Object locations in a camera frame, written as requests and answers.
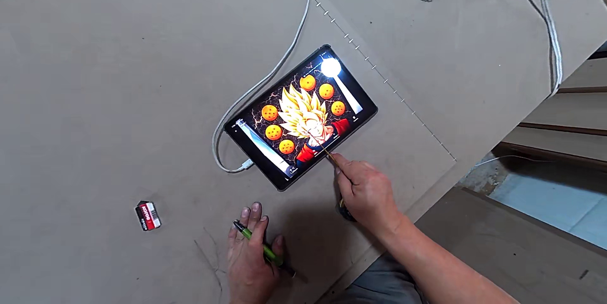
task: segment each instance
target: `kotobuki eraser label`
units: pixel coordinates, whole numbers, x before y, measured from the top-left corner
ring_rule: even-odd
[[[139,218],[139,223],[143,230],[153,230],[160,227],[160,218],[154,207],[154,203],[149,201],[141,201],[135,207],[135,213]]]

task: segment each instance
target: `tablet screen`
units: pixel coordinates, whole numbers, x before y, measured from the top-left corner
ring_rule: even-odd
[[[255,99],[231,126],[244,133],[257,159],[265,159],[288,182],[314,164],[323,147],[330,151],[368,119],[366,106],[375,113],[367,94],[324,46]]]

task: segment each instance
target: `person's left hand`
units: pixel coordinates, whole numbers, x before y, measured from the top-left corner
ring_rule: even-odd
[[[231,304],[264,304],[279,282],[279,270],[274,263],[263,259],[263,234],[268,227],[268,217],[262,217],[262,205],[253,203],[252,209],[242,208],[240,223],[252,235],[247,240],[232,225],[228,234],[228,279]],[[278,235],[272,243],[272,251],[283,256],[284,238]]]

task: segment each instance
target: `orange dragon ball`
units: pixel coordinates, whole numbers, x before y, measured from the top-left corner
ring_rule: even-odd
[[[318,94],[321,96],[321,98],[328,100],[333,97],[333,94],[335,94],[335,89],[330,83],[323,83],[318,89]]]
[[[262,108],[262,117],[267,121],[276,120],[278,117],[278,110],[276,109],[276,106],[265,105]]]
[[[282,129],[278,125],[269,125],[266,127],[266,137],[269,140],[278,140],[282,137]]]
[[[293,152],[293,150],[295,150],[295,144],[293,144],[292,140],[285,139],[282,142],[280,142],[280,144],[278,145],[278,149],[280,150],[280,152],[282,152],[284,154],[289,154],[289,153]]]
[[[341,101],[335,101],[332,105],[331,105],[331,112],[335,115],[342,115],[345,112],[345,105],[343,102]]]
[[[307,90],[309,92],[316,87],[316,79],[312,75],[307,75],[306,77],[299,79],[299,85],[303,90]]]

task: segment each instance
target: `spiky yellow hair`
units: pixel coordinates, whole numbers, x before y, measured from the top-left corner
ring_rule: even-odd
[[[325,102],[321,105],[316,93],[310,96],[307,91],[302,89],[298,92],[293,85],[290,85],[288,92],[286,88],[282,88],[282,99],[278,101],[282,111],[278,112],[278,115],[286,121],[280,126],[288,131],[287,134],[297,138],[307,138],[310,136],[308,130],[315,128],[318,122],[324,125],[327,121],[327,106]],[[308,125],[308,121],[311,120],[316,123]]]

